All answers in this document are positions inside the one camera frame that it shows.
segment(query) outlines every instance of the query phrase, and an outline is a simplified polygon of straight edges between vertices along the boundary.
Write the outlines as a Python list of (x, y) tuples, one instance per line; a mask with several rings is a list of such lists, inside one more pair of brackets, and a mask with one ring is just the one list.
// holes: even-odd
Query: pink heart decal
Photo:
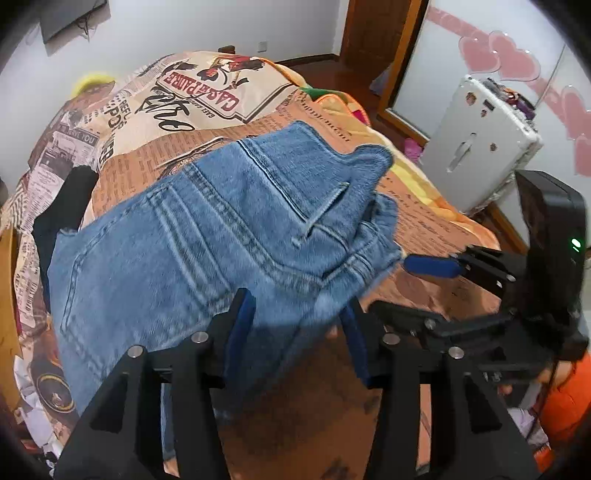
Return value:
[(501, 59), (489, 47), (488, 35), (481, 39), (462, 37), (458, 46), (470, 73), (496, 72), (501, 66)]
[(513, 39), (500, 31), (489, 34), (489, 46), (501, 58), (499, 76), (501, 80), (530, 82), (540, 76), (540, 63), (529, 52), (519, 50)]
[(591, 112), (585, 110), (585, 104), (578, 90), (565, 87), (560, 96), (568, 138), (574, 140), (582, 134), (591, 138)]
[(574, 142), (574, 170), (579, 175), (591, 177), (591, 140), (579, 135)]

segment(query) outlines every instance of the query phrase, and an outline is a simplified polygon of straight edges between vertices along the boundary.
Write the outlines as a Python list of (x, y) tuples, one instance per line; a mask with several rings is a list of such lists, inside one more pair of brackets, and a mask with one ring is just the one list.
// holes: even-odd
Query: yellow object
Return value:
[(12, 371), (14, 356), (22, 356), (12, 289), (12, 275), (16, 264), (17, 235), (14, 228), (8, 228), (0, 235), (0, 394), (4, 396), (10, 410), (18, 407), (21, 398)]
[(82, 92), (96, 85), (102, 85), (103, 83), (110, 83), (114, 81), (115, 79), (111, 75), (107, 75), (104, 73), (89, 73), (87, 75), (84, 75), (80, 80), (78, 80), (74, 84), (71, 98), (77, 97)]

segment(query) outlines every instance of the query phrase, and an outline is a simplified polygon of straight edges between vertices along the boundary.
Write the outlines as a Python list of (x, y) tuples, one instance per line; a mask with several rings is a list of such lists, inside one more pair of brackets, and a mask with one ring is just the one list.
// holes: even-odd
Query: jeans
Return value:
[(268, 388), (400, 260), (397, 206), (374, 190), (391, 163), (378, 145), (339, 154), (297, 121), (60, 232), (51, 311), (79, 413), (129, 346), (178, 344), (239, 287), (256, 297), (256, 313), (225, 408)]

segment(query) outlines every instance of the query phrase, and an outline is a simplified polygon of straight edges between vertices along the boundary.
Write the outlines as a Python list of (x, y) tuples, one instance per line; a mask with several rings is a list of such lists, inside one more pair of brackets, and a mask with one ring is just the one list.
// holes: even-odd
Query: baseboard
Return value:
[(501, 234), (505, 237), (505, 240), (511, 244), (517, 252), (525, 255), (528, 251), (527, 245), (521, 239), (521, 236), (517, 233), (517, 230), (515, 230), (505, 214), (501, 212), (501, 209), (497, 206), (497, 204), (492, 202), (488, 207), (486, 207), (485, 212), (488, 214), (491, 222), (494, 223)]
[(310, 55), (309, 57), (298, 57), (296, 59), (276, 61), (279, 65), (285, 67), (295, 67), (296, 65), (303, 65), (304, 63), (314, 63), (315, 61), (333, 60), (339, 61), (339, 56), (334, 53), (323, 53), (322, 55)]

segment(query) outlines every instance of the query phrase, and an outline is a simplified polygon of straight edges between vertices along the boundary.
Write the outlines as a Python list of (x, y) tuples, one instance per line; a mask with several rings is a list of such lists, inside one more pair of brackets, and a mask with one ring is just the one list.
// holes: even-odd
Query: wooden door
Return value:
[(393, 61), (410, 0), (350, 0), (341, 52), (345, 65), (368, 80)]

